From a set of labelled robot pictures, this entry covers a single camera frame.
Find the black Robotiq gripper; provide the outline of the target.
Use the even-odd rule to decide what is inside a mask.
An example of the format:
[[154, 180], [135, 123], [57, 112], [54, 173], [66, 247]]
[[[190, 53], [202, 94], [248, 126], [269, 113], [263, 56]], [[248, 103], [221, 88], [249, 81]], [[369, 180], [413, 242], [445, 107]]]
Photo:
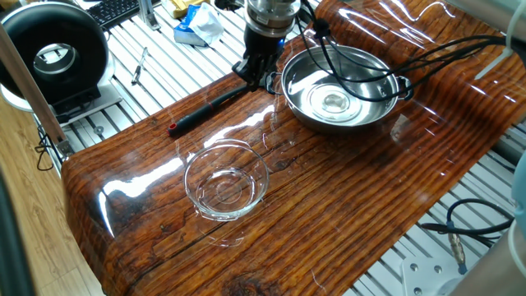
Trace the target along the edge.
[[[246, 28], [244, 33], [244, 59], [232, 66], [232, 71], [242, 78], [249, 90], [265, 86], [266, 78], [271, 72], [277, 71], [277, 62], [284, 51], [283, 37], [268, 37]], [[261, 58], [260, 78], [251, 58]]]

